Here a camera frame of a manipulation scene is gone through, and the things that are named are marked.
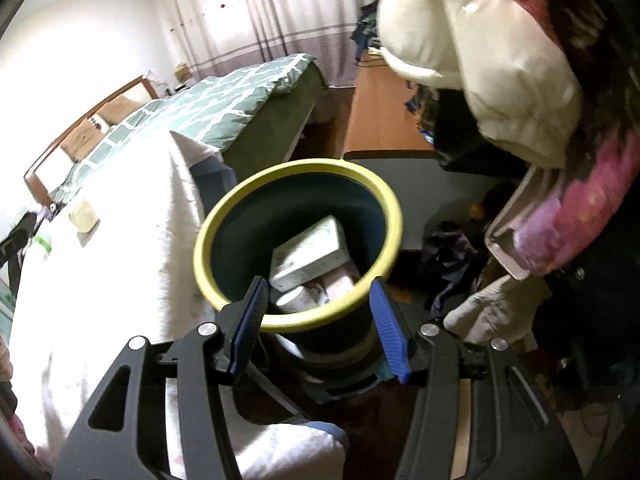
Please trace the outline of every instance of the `pink curtain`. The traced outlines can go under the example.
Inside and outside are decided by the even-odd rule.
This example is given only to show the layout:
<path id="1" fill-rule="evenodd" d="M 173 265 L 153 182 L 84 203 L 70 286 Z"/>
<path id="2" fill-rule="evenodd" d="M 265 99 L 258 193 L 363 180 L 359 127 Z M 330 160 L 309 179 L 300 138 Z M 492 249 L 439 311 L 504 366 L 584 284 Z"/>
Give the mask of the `pink curtain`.
<path id="1" fill-rule="evenodd" d="M 197 79 L 305 52 L 329 84 L 355 78 L 350 41 L 361 6 L 373 0 L 159 0 L 176 64 Z"/>

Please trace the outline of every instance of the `green checkered blanket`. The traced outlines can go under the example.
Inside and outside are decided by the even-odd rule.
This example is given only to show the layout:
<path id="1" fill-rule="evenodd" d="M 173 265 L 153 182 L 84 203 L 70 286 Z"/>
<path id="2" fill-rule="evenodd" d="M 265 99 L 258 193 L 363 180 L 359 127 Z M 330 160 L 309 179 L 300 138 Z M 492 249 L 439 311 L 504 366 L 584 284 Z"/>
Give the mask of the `green checkered blanket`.
<path id="1" fill-rule="evenodd" d="M 148 102 L 110 128 L 49 196 L 54 202 L 68 203 L 86 179 L 129 142 L 159 132 L 177 132 L 224 152 L 272 95 L 293 90 L 314 59 L 309 54 L 281 57 L 222 77 L 207 77 L 179 94 Z"/>

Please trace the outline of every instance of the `white bedsheet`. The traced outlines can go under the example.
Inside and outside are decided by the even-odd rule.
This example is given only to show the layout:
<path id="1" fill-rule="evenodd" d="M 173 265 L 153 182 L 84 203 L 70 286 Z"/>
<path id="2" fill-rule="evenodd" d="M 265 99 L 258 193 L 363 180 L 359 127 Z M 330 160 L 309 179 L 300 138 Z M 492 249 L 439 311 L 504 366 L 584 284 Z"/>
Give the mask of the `white bedsheet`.
<path id="1" fill-rule="evenodd" d="M 68 219 L 70 205 L 50 225 L 49 257 L 28 251 L 10 341 L 12 383 L 17 415 L 45 464 L 55 462 L 88 397 L 131 337 L 172 340 L 214 319 L 193 277 L 203 213 L 188 168 L 215 152 L 178 134 L 132 144 L 72 202 L 88 200 L 100 218 L 85 247 Z M 167 399 L 172 474 L 184 478 L 170 386 Z M 226 407 L 231 402 L 223 396 Z M 234 416 L 228 424 L 245 479 L 342 478 L 344 451 L 324 431 L 257 427 Z"/>

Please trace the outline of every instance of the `white box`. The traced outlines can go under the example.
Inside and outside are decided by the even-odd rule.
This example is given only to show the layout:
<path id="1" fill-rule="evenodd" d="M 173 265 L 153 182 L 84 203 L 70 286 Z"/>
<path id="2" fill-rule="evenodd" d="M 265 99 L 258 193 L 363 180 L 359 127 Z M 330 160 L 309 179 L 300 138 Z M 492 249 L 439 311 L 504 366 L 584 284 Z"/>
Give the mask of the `white box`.
<path id="1" fill-rule="evenodd" d="M 327 216 L 273 250 L 269 282 L 287 292 L 349 260 L 342 226 Z"/>

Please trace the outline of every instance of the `desk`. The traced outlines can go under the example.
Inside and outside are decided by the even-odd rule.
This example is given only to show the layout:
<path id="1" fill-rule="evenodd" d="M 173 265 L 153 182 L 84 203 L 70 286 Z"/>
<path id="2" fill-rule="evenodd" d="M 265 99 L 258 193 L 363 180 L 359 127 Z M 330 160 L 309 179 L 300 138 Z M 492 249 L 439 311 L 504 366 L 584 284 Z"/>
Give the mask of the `desk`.
<path id="1" fill-rule="evenodd" d="M 404 218 L 403 250 L 420 249 L 423 232 L 433 231 L 443 220 L 467 222 L 469 206 L 499 182 L 447 173 L 438 165 L 436 151 L 404 106 L 413 94 L 381 59 L 366 60 L 358 72 L 342 155 L 393 189 Z"/>
<path id="2" fill-rule="evenodd" d="M 363 58 L 344 141 L 345 160 L 433 158 L 436 153 L 404 106 L 415 90 L 382 60 Z"/>

